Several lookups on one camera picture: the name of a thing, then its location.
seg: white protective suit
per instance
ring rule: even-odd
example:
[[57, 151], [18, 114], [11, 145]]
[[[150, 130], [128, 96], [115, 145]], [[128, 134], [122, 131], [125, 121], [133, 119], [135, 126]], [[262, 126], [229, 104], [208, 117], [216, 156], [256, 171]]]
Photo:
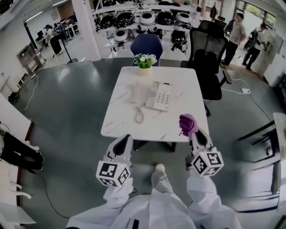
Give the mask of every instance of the white protective suit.
[[215, 184], [194, 170], [187, 180], [189, 208], [172, 190], [166, 173], [155, 171], [151, 195], [129, 199], [133, 178], [121, 188], [108, 187], [106, 204], [73, 216], [67, 228], [79, 229], [241, 229], [232, 209], [221, 204]]

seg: ceiling light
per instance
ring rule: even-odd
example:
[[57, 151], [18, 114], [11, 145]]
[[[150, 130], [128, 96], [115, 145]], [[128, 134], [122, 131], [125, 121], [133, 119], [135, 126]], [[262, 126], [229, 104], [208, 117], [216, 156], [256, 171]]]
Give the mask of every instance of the ceiling light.
[[25, 22], [27, 22], [27, 21], [30, 21], [32, 18], [34, 18], [34, 17], [36, 17], [36, 16], [38, 16], [40, 13], [42, 13], [43, 11], [41, 11], [41, 12], [39, 12], [39, 13], [37, 13], [36, 15], [34, 15], [34, 16], [32, 16], [32, 17], [30, 17], [28, 20], [26, 20]]
[[61, 1], [61, 2], [58, 2], [58, 3], [56, 3], [56, 4], [53, 4], [52, 6], [55, 6], [55, 5], [58, 5], [58, 4], [61, 4], [62, 2], [65, 2], [66, 0], [63, 0], [63, 1]]

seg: sneaker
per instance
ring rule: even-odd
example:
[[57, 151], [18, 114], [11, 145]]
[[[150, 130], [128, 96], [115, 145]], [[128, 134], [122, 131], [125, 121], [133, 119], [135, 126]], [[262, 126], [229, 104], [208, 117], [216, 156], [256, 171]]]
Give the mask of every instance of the sneaker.
[[163, 164], [157, 164], [155, 167], [156, 171], [161, 171], [161, 172], [165, 172], [165, 166]]

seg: purple cloth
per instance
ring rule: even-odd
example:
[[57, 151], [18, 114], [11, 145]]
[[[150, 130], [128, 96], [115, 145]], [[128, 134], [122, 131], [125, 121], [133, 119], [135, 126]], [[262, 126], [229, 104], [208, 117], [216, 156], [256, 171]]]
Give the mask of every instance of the purple cloth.
[[188, 137], [189, 133], [198, 132], [197, 121], [191, 114], [181, 114], [179, 124], [184, 136]]

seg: blue chair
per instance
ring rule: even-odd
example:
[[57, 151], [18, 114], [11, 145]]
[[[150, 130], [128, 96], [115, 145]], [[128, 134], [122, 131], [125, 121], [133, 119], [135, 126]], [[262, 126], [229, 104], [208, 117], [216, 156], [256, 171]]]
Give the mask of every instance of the blue chair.
[[134, 55], [137, 54], [154, 54], [157, 63], [153, 66], [159, 66], [159, 60], [163, 53], [163, 48], [159, 37], [155, 34], [139, 34], [131, 45], [131, 51]]

